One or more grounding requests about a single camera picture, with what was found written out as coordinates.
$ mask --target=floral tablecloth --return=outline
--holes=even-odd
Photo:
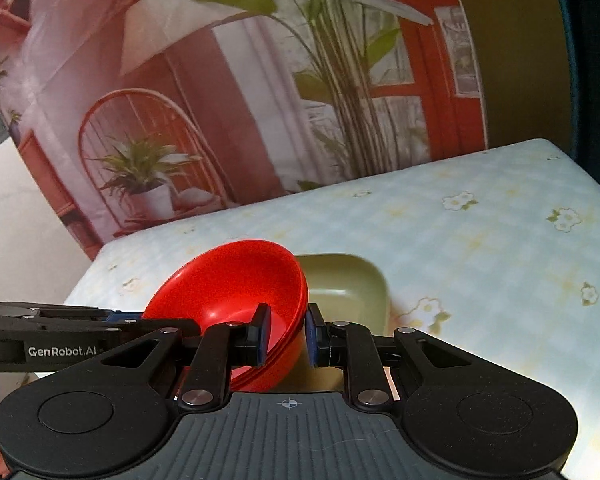
[[[142,310],[188,260],[240,238],[372,261],[401,325],[560,391],[563,473],[600,480],[600,187],[545,140],[148,229],[107,244],[68,304]]]

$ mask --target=red bowl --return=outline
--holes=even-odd
[[[240,240],[200,254],[153,296],[143,318],[194,319],[204,331],[227,321],[248,322],[260,303],[271,307],[267,361],[232,372],[233,390],[263,391],[298,360],[308,301],[306,279],[293,254],[266,240]]]

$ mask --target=white wall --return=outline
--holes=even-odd
[[[90,261],[11,141],[0,145],[0,301],[62,303]]]

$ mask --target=ridged grip surface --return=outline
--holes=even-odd
[[[218,412],[185,416],[156,454],[109,479],[466,480],[417,455],[391,418],[337,393],[233,394]]]

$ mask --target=potted plant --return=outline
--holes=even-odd
[[[96,158],[112,177],[100,187],[128,196],[134,213],[151,220],[175,215],[171,202],[171,179],[182,172],[186,164],[201,160],[200,155],[177,153],[176,146],[157,144],[151,139],[111,141],[116,153]]]
[[[7,113],[9,115],[9,124],[7,126],[7,129],[15,145],[19,146],[22,137],[20,135],[20,128],[18,127],[18,125],[20,124],[20,120],[22,119],[22,114],[17,112],[13,108],[9,108],[9,111]]]

